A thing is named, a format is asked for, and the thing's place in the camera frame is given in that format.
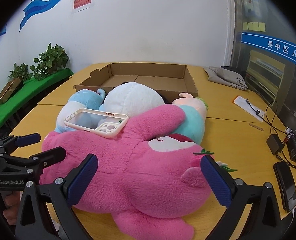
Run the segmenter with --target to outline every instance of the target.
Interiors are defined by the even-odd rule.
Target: green tablecloth
[[[73,72],[69,69],[59,70],[43,80],[37,81],[31,78],[24,82],[24,86],[18,90],[8,101],[0,105],[0,128],[15,112],[18,111],[30,99],[42,92],[47,87],[71,76]]]

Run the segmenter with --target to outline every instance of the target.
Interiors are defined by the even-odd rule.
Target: wooden table
[[[78,85],[87,79],[91,71],[97,68],[101,69],[108,64],[93,64],[75,73],[67,82],[43,98],[39,104],[64,106],[69,97],[76,92],[73,88],[74,85]],[[252,104],[265,111],[267,104],[255,92],[242,91],[209,82],[208,75],[202,67],[188,65],[188,69],[199,91],[199,96],[209,105],[207,117],[261,123],[261,121],[258,121],[255,117],[232,103],[237,96],[242,96],[243,98],[248,98]],[[269,109],[268,114],[270,119],[272,119],[273,111]]]
[[[55,128],[57,114],[62,106],[38,105],[14,129],[14,135],[25,135],[39,132],[43,138]],[[231,168],[238,169],[233,172],[234,178],[242,178],[247,184],[263,185],[271,182],[277,196],[281,217],[286,216],[282,209],[282,202],[278,183],[273,171],[273,164],[277,159],[271,154],[266,140],[270,134],[269,126],[258,124],[264,129],[260,131],[251,127],[247,122],[207,118],[205,135],[202,146],[215,153],[217,161],[227,163]],[[41,143],[19,148],[13,155],[29,157],[41,151]],[[296,182],[296,170],[291,169]],[[48,205],[51,216],[57,220],[51,205]],[[86,230],[94,239],[100,240],[130,240],[131,237],[122,234],[110,214],[93,214],[74,209]],[[207,202],[197,212],[184,217],[185,221],[195,228],[195,240],[205,239],[210,233],[225,208],[220,206],[212,194]],[[237,239],[250,211],[248,205],[240,223],[231,239]]]

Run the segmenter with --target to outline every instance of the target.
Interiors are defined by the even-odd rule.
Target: cardboard box
[[[0,92],[0,104],[6,103],[10,96],[20,87],[22,77],[17,77],[9,81],[3,90]]]
[[[107,94],[123,82],[137,82],[150,87],[170,103],[183,92],[193,97],[198,96],[198,90],[187,66],[175,64],[111,63],[101,70],[92,71],[89,78],[73,87],[76,91],[97,91],[101,88]]]

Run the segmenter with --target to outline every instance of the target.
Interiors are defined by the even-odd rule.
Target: blue gripper pad
[[[41,137],[39,133],[33,133],[33,134],[28,134],[25,136],[20,136],[16,140],[16,146],[18,147],[24,147],[27,145],[35,144],[40,142]]]
[[[232,194],[235,191],[235,186],[231,183],[229,186],[226,181],[231,181],[232,177],[227,171],[222,170],[211,156],[203,156],[201,158],[200,168],[219,204],[229,207],[232,202]]]
[[[75,176],[75,179],[70,183],[69,187],[67,188],[67,204],[69,207],[78,204],[83,193],[86,191],[89,183],[91,182],[92,178],[97,172],[97,169],[98,169],[97,156],[91,154],[91,155],[88,155],[86,158],[88,158],[88,160],[86,161],[86,163],[81,163],[82,168],[80,169],[78,174]]]

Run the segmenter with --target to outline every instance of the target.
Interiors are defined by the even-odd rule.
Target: gray cloth
[[[243,77],[234,71],[230,71],[222,67],[212,66],[203,67],[203,69],[207,72],[209,76],[208,81],[237,88],[240,90],[249,89],[246,82],[243,80]]]

